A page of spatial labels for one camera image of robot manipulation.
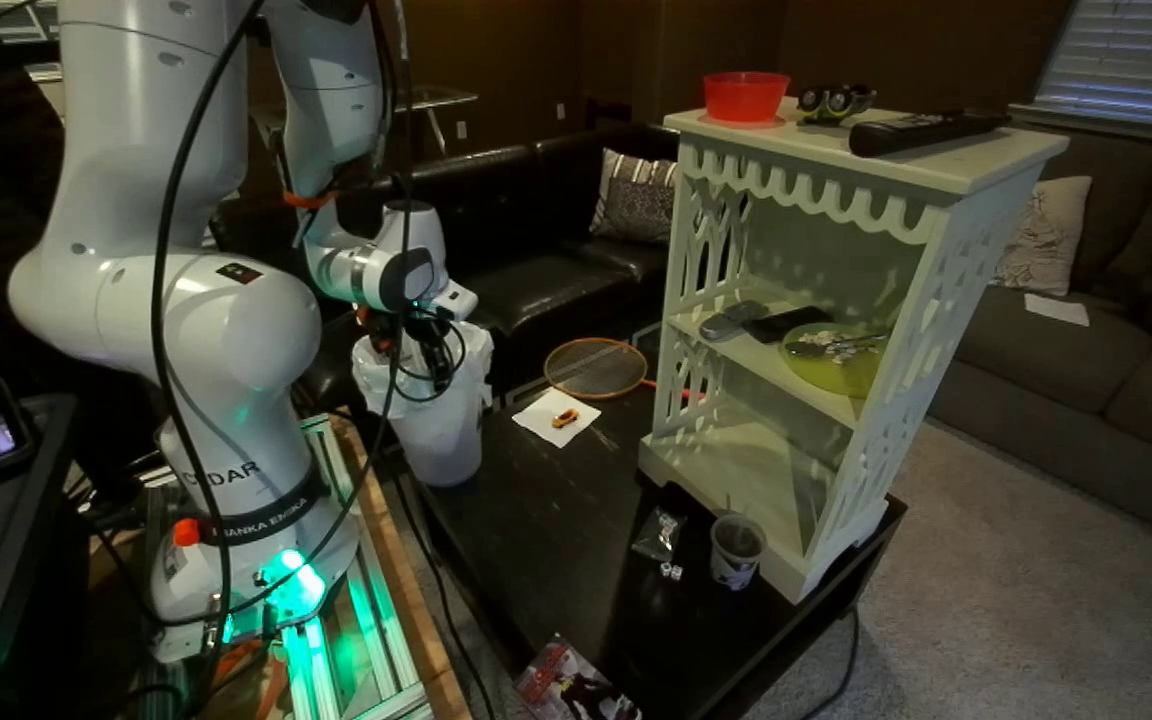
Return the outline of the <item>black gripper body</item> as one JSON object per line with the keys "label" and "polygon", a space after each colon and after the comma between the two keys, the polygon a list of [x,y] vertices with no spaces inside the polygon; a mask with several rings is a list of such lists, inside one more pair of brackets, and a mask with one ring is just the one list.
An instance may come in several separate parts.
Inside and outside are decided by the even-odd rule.
{"label": "black gripper body", "polygon": [[463,362],[463,332],[449,311],[361,311],[373,353],[394,381],[417,381],[424,394],[442,394]]}

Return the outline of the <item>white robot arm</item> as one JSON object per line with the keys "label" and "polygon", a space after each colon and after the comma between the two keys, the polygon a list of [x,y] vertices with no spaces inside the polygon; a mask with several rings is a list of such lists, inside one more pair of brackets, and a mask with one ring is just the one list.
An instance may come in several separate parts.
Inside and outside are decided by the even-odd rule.
{"label": "white robot arm", "polygon": [[[248,169],[251,30],[284,91],[277,162],[294,273],[212,240]],[[12,266],[12,311],[163,400],[161,450],[194,530],[154,550],[154,615],[299,619],[356,550],[293,402],[321,307],[390,322],[352,342],[352,374],[411,441],[471,427],[491,353],[442,266],[440,215],[369,185],[390,110],[373,0],[59,0],[59,70],[59,185]]]}

